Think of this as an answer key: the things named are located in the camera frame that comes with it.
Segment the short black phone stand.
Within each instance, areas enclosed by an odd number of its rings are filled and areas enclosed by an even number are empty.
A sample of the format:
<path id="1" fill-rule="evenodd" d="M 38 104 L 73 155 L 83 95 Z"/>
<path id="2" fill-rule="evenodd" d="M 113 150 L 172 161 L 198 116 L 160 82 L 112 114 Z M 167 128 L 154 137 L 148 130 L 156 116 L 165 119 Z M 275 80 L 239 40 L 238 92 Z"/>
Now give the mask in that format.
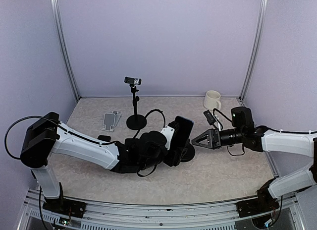
<path id="1" fill-rule="evenodd" d="M 185 148 L 183 149 L 183 154 L 182 154 L 182 157 L 181 157 L 181 162 L 185 163 L 185 162 L 189 162 L 191 160 L 193 160 L 194 156 L 195 156 L 195 148 L 194 146 L 191 144 L 191 140 L 188 139 L 186 141 L 186 144 L 185 144 Z"/>

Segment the blue phone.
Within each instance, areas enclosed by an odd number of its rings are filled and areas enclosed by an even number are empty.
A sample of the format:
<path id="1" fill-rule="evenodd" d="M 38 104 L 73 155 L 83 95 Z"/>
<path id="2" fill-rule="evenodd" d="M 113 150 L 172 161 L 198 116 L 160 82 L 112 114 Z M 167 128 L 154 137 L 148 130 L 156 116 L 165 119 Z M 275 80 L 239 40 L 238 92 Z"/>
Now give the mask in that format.
<path id="1" fill-rule="evenodd" d="M 177 124 L 175 127 L 175 132 L 171 140 L 170 148 L 184 148 L 187 140 L 190 137 L 194 122 L 182 116 L 176 116 L 174 120 Z"/>

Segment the tall black phone stand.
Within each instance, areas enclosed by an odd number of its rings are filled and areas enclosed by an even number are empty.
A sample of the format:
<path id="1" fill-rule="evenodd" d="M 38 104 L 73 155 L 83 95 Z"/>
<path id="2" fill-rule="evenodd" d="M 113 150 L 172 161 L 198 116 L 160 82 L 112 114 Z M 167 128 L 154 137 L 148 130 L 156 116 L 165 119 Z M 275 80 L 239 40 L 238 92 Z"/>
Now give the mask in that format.
<path id="1" fill-rule="evenodd" d="M 139 92 L 139 89 L 137 88 L 137 86 L 141 85 L 141 82 L 142 82 L 141 78 L 132 78 L 132 77 L 124 78 L 124 83 L 129 84 L 130 91 L 133 96 L 132 106 L 133 106 L 134 114 L 131 115 L 126 121 L 127 127 L 131 130 L 141 130 L 147 124 L 146 118 L 143 115 L 138 114 L 138 110 L 137 110 L 137 103 L 139 102 L 140 98 L 136 95 L 136 93 Z"/>

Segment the black smartphone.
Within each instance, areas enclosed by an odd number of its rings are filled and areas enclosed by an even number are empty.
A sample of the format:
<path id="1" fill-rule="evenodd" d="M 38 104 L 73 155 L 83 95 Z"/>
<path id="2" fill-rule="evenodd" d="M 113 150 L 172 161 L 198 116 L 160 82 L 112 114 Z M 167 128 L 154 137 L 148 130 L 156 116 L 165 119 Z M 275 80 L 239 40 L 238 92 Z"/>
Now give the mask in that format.
<path id="1" fill-rule="evenodd" d="M 97 137 L 98 140 L 101 140 L 101 141 L 105 141 L 105 142 L 110 142 L 111 141 L 111 137 L 110 136 L 107 136 L 107 135 L 99 135 Z"/>

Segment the white folding phone stand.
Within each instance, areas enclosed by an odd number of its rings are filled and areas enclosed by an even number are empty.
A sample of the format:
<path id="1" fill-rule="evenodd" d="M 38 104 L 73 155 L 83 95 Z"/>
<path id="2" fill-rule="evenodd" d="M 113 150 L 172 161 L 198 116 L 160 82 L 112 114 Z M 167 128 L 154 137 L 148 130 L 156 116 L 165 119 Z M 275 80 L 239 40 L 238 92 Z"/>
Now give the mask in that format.
<path id="1" fill-rule="evenodd" d="M 110 113 L 105 113 L 102 130 L 108 131 L 108 132 L 114 132 L 114 129 L 116 128 L 120 118 L 121 118 L 121 112 L 119 111 L 112 111 Z"/>

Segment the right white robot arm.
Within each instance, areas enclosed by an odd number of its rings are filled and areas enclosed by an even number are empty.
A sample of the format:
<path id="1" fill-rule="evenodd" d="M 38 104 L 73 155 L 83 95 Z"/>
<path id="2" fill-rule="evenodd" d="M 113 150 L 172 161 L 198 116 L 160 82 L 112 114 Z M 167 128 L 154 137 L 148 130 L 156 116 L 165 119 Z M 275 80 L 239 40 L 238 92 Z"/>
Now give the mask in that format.
<path id="1" fill-rule="evenodd" d="M 231 109 L 232 129 L 208 129 L 192 140 L 194 146 L 219 149 L 235 144 L 256 152 L 283 152 L 303 155 L 311 162 L 288 175 L 268 181 L 258 190 L 259 197 L 253 201 L 258 212 L 264 212 L 273 199 L 303 190 L 317 183 L 317 133 L 275 130 L 267 126 L 255 126 L 252 112 L 247 107 Z"/>

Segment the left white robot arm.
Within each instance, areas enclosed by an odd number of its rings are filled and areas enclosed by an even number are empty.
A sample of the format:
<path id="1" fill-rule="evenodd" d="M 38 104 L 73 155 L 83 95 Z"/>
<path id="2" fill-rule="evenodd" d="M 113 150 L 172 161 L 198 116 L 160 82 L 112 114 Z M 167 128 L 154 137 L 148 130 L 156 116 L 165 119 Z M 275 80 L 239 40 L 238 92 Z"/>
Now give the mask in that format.
<path id="1" fill-rule="evenodd" d="M 193 121 L 177 116 L 161 131 L 145 132 L 124 143 L 106 142 L 70 128 L 59 121 L 57 113 L 50 112 L 28 127 L 20 160 L 32 170 L 50 205 L 63 213 L 69 208 L 69 201 L 62 196 L 61 184 L 49 167 L 50 153 L 75 157 L 115 173 L 139 174 L 160 163 L 179 165 L 193 126 Z"/>

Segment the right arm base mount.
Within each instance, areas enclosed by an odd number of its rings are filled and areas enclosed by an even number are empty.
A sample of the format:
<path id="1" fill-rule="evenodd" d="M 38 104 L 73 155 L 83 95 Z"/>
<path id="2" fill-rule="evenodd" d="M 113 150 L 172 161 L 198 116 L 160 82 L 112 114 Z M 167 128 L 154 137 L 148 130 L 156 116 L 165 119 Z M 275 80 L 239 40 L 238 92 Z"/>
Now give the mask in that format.
<path id="1" fill-rule="evenodd" d="M 240 218 L 269 212 L 280 207 L 278 201 L 271 197 L 257 197 L 239 201 L 236 206 Z"/>

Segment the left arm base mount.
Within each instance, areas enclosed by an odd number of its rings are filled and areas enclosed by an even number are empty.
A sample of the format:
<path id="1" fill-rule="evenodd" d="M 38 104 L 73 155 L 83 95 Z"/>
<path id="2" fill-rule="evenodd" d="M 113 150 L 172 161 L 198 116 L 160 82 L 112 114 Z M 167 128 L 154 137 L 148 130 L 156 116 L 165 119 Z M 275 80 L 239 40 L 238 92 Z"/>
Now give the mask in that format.
<path id="1" fill-rule="evenodd" d="M 45 210 L 66 215 L 69 217 L 83 218 L 86 203 L 70 199 L 45 199 L 43 204 Z"/>

